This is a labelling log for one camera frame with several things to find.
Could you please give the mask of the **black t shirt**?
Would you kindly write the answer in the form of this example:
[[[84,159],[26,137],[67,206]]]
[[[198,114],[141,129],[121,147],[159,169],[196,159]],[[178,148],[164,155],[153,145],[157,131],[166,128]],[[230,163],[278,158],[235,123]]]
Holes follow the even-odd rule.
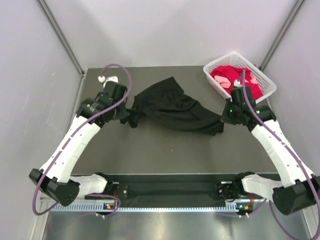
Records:
[[[157,82],[134,97],[129,116],[120,120],[136,128],[143,117],[175,131],[215,136],[224,131],[221,116],[185,94],[174,77]]]

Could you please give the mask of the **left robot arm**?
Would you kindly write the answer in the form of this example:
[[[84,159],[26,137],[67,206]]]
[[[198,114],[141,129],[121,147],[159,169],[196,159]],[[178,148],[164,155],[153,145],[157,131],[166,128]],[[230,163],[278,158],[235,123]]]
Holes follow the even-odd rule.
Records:
[[[127,96],[125,85],[109,80],[95,98],[80,103],[67,134],[51,158],[29,174],[42,193],[64,207],[86,195],[98,194],[106,199],[113,194],[113,185],[102,173],[72,176],[72,171],[88,143],[106,123],[128,116]]]

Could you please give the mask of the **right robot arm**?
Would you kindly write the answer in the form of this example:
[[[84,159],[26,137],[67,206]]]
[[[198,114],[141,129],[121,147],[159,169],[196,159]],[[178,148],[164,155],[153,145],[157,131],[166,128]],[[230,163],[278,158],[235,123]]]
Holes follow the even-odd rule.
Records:
[[[276,115],[268,105],[258,106],[249,87],[235,87],[226,101],[222,121],[243,125],[262,145],[274,164],[280,180],[262,177],[254,172],[238,174],[233,192],[239,198],[249,194],[272,201],[284,215],[315,205],[320,193],[320,178],[304,163],[286,140]]]

